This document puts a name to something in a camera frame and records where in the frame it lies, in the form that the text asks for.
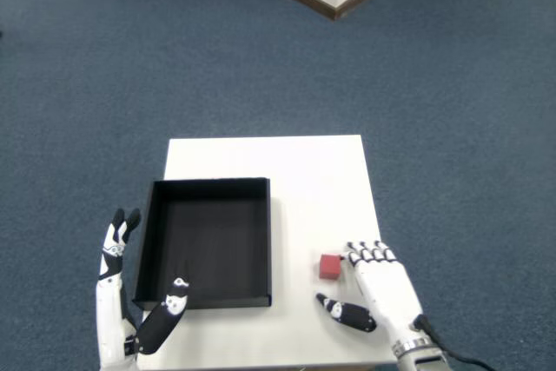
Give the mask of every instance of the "red cube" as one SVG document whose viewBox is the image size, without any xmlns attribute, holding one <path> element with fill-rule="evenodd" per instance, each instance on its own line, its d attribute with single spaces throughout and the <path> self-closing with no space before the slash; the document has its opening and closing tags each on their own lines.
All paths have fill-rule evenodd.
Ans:
<svg viewBox="0 0 556 371">
<path fill-rule="evenodd" d="M 319 268 L 319 277 L 329 280 L 337 280 L 340 276 L 340 256 L 339 255 L 321 255 L 321 265 Z"/>
</svg>

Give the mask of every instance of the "table top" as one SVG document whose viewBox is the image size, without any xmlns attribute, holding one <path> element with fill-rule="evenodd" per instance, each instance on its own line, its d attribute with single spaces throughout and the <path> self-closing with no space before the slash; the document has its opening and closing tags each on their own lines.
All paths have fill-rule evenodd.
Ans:
<svg viewBox="0 0 556 371">
<path fill-rule="evenodd" d="M 272 306 L 186 310 L 156 354 L 139 355 L 140 368 L 394 361 L 380 326 L 371 334 L 342 326 L 314 297 L 362 304 L 345 262 L 338 281 L 318 276 L 321 254 L 380 238 L 361 137 L 170 140 L 165 180 L 234 177 L 270 179 Z"/>
</svg>

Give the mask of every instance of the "white robotic hand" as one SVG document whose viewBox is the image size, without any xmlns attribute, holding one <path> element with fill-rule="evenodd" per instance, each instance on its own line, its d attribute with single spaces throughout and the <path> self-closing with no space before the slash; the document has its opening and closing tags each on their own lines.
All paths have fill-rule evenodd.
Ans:
<svg viewBox="0 0 556 371">
<path fill-rule="evenodd" d="M 380 241 L 372 246 L 365 242 L 347 245 L 345 258 L 354 267 L 368 310 L 318 294 L 325 309 L 352 328 L 370 332 L 376 326 L 384 327 L 401 371 L 449 371 L 441 349 L 414 326 L 422 317 L 422 308 L 405 267 L 392 250 Z"/>
<path fill-rule="evenodd" d="M 347 258 L 373 318 L 386 329 L 390 346 L 423 337 L 413 322 L 423 313 L 406 268 L 383 242 L 348 244 Z"/>
<path fill-rule="evenodd" d="M 180 321 L 187 304 L 189 284 L 183 278 L 184 271 L 178 271 L 165 300 L 136 331 L 122 281 L 122 256 L 131 231 L 140 221 L 138 209 L 127 219 L 124 219 L 123 210 L 118 209 L 104 239 L 96 284 L 96 332 L 101 370 L 137 370 L 136 355 L 156 352 Z"/>
</svg>

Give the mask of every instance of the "black fingertip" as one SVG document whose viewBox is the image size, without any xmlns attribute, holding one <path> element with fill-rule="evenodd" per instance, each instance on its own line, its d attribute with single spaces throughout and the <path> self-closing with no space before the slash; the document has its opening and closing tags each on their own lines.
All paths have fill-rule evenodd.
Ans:
<svg viewBox="0 0 556 371">
<path fill-rule="evenodd" d="M 139 222 L 141 221 L 141 212 L 139 209 L 133 209 L 133 211 L 129 214 L 129 217 L 126 219 L 126 223 L 128 224 L 128 231 L 135 229 Z"/>
<path fill-rule="evenodd" d="M 316 294 L 316 300 L 320 301 L 322 306 L 324 306 L 324 299 L 326 298 L 327 297 L 323 293 Z"/>
<path fill-rule="evenodd" d="M 123 209 L 119 208 L 115 213 L 114 213 L 114 217 L 112 218 L 112 225 L 114 225 L 114 228 L 117 230 L 120 225 L 123 223 Z"/>
</svg>

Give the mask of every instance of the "black tray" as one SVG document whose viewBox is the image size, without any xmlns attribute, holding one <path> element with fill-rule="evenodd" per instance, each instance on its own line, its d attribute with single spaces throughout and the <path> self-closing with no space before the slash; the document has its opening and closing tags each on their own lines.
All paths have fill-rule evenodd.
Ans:
<svg viewBox="0 0 556 371">
<path fill-rule="evenodd" d="M 270 306 L 270 180 L 154 182 L 134 303 L 151 310 L 187 269 L 187 308 Z"/>
</svg>

